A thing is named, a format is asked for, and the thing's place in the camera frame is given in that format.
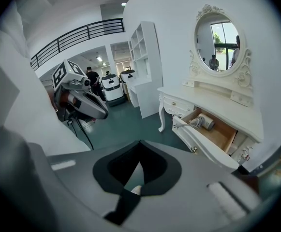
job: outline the white column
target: white column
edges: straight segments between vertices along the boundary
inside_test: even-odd
[[[109,44],[107,44],[107,45],[105,45],[105,47],[106,47],[106,52],[107,52],[107,56],[108,56],[108,61],[109,61],[110,68],[111,68],[111,74],[117,75],[117,67],[116,67],[115,60],[112,55],[111,46]]]

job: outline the ornate mirror frame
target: ornate mirror frame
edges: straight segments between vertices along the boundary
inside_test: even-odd
[[[197,47],[197,33],[201,24],[201,18],[209,15],[223,15],[227,17],[235,26],[240,37],[240,52],[238,59],[231,69],[223,72],[216,72],[210,69],[201,59]],[[243,100],[244,105],[250,106],[252,104],[252,85],[251,85],[251,72],[249,63],[251,59],[251,51],[247,47],[246,38],[244,31],[240,25],[228,15],[223,9],[216,6],[210,6],[205,4],[201,11],[196,16],[196,25],[193,35],[193,44],[191,53],[191,64],[190,64],[190,77],[183,82],[183,85],[189,87],[196,87],[198,83],[206,83],[213,85],[214,87],[219,86],[224,89],[232,91],[234,99],[239,99],[238,95],[243,95],[240,100]]]

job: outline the mirror frame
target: mirror frame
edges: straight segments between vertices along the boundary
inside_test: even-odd
[[[198,29],[199,29],[199,26],[201,23],[201,18],[203,18],[204,16],[207,17],[210,14],[223,15],[226,18],[228,18],[233,23],[235,28],[237,29],[237,32],[238,32],[239,38],[240,38],[240,53],[239,53],[237,61],[235,62],[235,64],[232,66],[231,69],[228,69],[223,72],[217,72],[217,71],[214,71],[211,68],[209,68],[202,61],[201,56],[198,51],[198,47],[197,47],[197,33],[198,33]],[[238,23],[232,17],[230,17],[227,13],[225,13],[225,11],[223,9],[220,9],[216,6],[211,6],[208,4],[204,5],[202,10],[199,11],[198,15],[196,16],[196,26],[195,26],[193,40],[194,40],[194,43],[192,44],[193,50],[190,51],[191,57],[192,57],[192,61],[191,61],[191,65],[190,65],[190,74],[192,76],[197,76],[200,73],[199,66],[208,74],[210,74],[212,76],[216,76],[216,77],[223,77],[223,76],[231,75],[240,68],[240,69],[242,69],[242,72],[240,72],[236,78],[239,86],[241,86],[241,87],[250,87],[251,86],[251,74],[250,74],[250,69],[249,69],[251,51],[247,48],[246,38],[245,38],[243,30],[241,29],[240,26],[238,26]]]

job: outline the black shirt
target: black shirt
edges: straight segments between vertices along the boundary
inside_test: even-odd
[[[88,72],[86,73],[88,79],[90,80],[90,86],[93,86],[96,83],[97,78],[99,75],[96,72]]]

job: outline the curved table leg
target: curved table leg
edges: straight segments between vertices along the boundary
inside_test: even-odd
[[[160,120],[161,120],[161,127],[159,128],[159,132],[163,132],[165,129],[165,109],[164,109],[164,102],[163,99],[160,101],[160,107],[159,107],[159,114],[160,114]]]

